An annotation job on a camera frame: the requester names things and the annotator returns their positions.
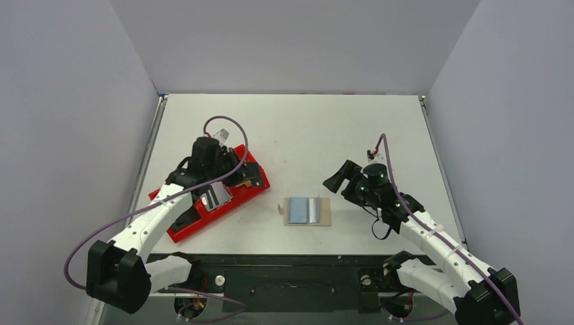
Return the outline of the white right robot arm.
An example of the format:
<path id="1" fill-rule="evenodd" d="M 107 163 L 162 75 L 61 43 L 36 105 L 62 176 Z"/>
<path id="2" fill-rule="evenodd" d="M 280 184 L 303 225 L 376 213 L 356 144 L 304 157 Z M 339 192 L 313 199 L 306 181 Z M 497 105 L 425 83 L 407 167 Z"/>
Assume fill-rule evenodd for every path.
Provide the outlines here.
<path id="1" fill-rule="evenodd" d="M 458 244 L 414 197 L 400 192 L 387 166 L 360 167 L 347 160 L 323 185 L 410 241 L 433 263 L 401 251 L 384 261 L 383 283 L 391 289 L 413 289 L 452 313 L 458 324 L 518 322 L 517 281 L 506 268 L 494 269 Z"/>

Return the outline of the silver striped card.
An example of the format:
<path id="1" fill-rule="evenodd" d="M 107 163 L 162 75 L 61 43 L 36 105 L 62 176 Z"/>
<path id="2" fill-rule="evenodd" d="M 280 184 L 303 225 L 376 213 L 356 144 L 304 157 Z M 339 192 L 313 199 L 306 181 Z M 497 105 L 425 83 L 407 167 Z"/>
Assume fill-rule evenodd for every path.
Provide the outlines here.
<path id="1" fill-rule="evenodd" d="M 200 201 L 208 211 L 214 211 L 232 199 L 227 187 L 222 182 L 210 184 L 200 196 Z"/>

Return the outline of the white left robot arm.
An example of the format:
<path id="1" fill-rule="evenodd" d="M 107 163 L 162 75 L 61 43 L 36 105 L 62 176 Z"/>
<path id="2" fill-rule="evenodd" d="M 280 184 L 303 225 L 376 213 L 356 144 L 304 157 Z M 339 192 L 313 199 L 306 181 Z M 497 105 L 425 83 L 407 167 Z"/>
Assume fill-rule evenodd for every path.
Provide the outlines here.
<path id="1" fill-rule="evenodd" d="M 109 241 L 92 244 L 85 292 L 135 313 L 156 291 L 172 285 L 196 290 L 202 281 L 198 262 L 181 252 L 150 262 L 157 242 L 164 234 L 179 242 L 268 188 L 246 146 L 228 148 L 215 137 L 199 137 L 139 217 Z"/>

